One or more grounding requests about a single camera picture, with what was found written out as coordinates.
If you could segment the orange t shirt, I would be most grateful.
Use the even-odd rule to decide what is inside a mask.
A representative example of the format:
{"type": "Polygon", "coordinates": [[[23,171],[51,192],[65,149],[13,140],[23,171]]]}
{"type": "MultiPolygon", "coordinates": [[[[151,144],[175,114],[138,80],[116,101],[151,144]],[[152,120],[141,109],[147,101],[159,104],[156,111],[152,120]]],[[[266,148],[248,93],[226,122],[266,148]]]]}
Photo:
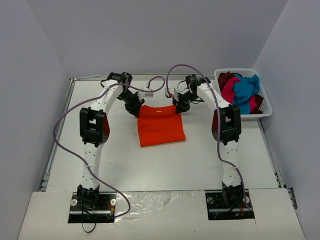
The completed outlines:
{"type": "Polygon", "coordinates": [[[141,147],[183,142],[186,140],[182,116],[174,105],[151,107],[143,105],[137,117],[141,147]]]}

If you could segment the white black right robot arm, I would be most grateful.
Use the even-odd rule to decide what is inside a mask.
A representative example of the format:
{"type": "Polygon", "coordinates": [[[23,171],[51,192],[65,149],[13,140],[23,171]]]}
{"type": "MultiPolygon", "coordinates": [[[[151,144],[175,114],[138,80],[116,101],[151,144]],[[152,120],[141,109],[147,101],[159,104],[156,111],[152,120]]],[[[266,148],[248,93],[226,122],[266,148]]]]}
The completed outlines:
{"type": "Polygon", "coordinates": [[[172,103],[175,113],[190,110],[190,104],[197,100],[206,103],[213,111],[211,133],[217,143],[217,155],[222,162],[222,202],[233,207],[244,198],[244,181],[239,171],[238,143],[242,133],[240,107],[227,102],[213,88],[208,78],[197,78],[191,74],[185,77],[187,91],[174,89],[172,103]]]}

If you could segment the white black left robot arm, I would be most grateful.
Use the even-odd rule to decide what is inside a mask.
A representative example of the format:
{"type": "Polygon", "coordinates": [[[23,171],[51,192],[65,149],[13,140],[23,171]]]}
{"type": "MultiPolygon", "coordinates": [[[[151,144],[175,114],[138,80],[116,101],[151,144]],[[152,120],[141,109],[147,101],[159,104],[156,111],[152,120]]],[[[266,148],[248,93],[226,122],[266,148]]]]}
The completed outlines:
{"type": "Polygon", "coordinates": [[[79,131],[84,145],[85,163],[77,187],[77,197],[89,209],[95,209],[101,203],[100,182],[96,178],[99,176],[102,149],[110,136],[108,112],[119,99],[124,101],[127,112],[138,117],[145,102],[138,92],[129,90],[132,79],[128,72],[110,73],[104,87],[107,93],[79,112],[79,131]]]}

